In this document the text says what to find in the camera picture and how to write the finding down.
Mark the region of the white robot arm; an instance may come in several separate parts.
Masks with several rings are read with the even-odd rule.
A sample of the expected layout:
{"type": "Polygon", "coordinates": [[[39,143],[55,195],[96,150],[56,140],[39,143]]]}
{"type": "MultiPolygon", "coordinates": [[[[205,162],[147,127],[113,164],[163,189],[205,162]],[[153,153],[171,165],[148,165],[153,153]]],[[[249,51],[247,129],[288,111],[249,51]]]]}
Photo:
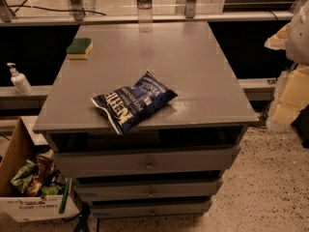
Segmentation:
{"type": "Polygon", "coordinates": [[[266,125],[271,131],[284,131],[309,105],[309,1],[293,19],[265,42],[265,47],[285,50],[295,68],[281,72],[276,82],[266,125]]]}

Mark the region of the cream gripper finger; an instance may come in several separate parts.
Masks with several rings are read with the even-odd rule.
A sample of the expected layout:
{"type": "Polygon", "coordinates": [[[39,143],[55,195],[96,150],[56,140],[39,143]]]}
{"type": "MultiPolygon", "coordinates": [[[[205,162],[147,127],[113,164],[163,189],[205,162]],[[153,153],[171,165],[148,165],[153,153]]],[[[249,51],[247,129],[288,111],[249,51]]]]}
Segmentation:
{"type": "Polygon", "coordinates": [[[284,131],[309,105],[309,67],[298,65],[283,71],[276,83],[266,125],[271,131],[284,131]]]}
{"type": "Polygon", "coordinates": [[[264,47],[272,50],[285,50],[286,49],[286,39],[287,32],[290,24],[287,23],[280,30],[278,30],[274,35],[268,38],[264,44],[264,47]]]}

